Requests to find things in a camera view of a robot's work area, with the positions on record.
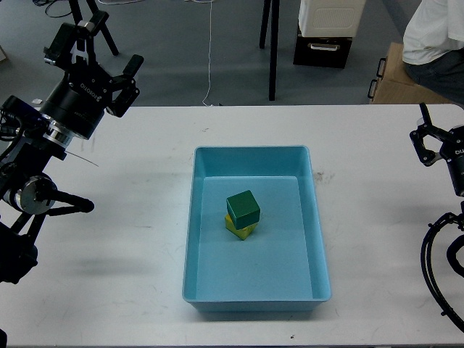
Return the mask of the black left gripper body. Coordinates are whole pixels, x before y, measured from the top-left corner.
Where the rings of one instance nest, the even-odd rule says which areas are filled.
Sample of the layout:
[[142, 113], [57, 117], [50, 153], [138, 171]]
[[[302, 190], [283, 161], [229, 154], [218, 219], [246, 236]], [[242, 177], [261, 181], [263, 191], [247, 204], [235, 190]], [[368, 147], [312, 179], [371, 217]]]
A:
[[102, 68], [66, 72], [40, 112], [76, 136], [88, 139], [112, 102], [111, 79]]

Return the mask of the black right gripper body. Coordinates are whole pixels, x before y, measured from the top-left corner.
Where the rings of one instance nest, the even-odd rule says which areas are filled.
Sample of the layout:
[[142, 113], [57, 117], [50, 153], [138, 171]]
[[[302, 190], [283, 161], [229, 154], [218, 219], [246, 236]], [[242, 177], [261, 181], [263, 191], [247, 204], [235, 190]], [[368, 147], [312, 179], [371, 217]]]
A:
[[463, 196], [463, 126], [449, 131], [459, 140], [458, 143], [444, 141], [440, 155], [447, 162], [452, 185], [457, 196]]

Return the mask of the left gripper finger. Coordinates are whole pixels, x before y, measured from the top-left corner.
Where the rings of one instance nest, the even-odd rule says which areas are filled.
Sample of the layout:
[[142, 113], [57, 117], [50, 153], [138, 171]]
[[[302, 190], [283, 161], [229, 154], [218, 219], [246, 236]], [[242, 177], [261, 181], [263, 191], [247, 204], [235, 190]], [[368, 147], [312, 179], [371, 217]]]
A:
[[94, 25], [92, 17], [78, 25], [64, 23], [59, 28], [50, 47], [45, 47], [44, 62], [68, 71], [77, 66], [97, 65], [94, 51]]
[[111, 79], [110, 84], [110, 103], [106, 106], [108, 113], [115, 117], [122, 117], [129, 107], [134, 103], [140, 94], [136, 86], [135, 76], [142, 64], [144, 58], [134, 54], [121, 75]]

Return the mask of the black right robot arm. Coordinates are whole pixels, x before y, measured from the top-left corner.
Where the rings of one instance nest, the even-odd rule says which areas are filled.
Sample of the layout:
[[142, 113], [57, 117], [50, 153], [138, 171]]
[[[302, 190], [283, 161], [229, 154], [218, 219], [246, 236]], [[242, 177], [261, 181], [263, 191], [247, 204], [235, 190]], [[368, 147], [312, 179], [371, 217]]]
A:
[[[417, 128], [410, 132], [410, 140], [418, 159], [426, 167], [444, 160], [454, 192], [463, 198], [463, 126], [455, 126], [449, 130], [438, 128], [432, 123], [426, 103], [420, 103], [419, 107], [421, 119]], [[436, 237], [450, 225], [455, 225], [459, 234], [449, 246], [440, 245], [441, 254], [435, 257], [432, 252]], [[452, 285], [463, 285], [462, 281], [451, 281], [450, 278], [452, 273], [463, 277], [463, 212], [446, 212], [435, 222], [428, 224], [420, 247], [420, 267], [428, 290], [441, 309], [441, 316], [449, 318], [462, 331], [463, 318], [445, 296], [452, 292]]]

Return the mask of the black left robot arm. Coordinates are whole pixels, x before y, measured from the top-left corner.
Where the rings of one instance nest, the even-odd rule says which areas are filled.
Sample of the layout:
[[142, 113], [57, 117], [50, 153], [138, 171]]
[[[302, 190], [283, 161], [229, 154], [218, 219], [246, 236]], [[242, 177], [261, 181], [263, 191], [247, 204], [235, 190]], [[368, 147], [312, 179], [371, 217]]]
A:
[[106, 30], [109, 15], [96, 10], [89, 21], [64, 23], [46, 63], [63, 70], [63, 79], [40, 109], [16, 96], [1, 106], [1, 200], [19, 212], [1, 225], [1, 281], [16, 284], [38, 264], [35, 246], [48, 216], [88, 213], [94, 203], [60, 191], [44, 173], [53, 157], [63, 160], [73, 138], [88, 139], [104, 113], [122, 117], [140, 94], [135, 76], [144, 59], [135, 54], [123, 72], [111, 76], [97, 61], [94, 37]]

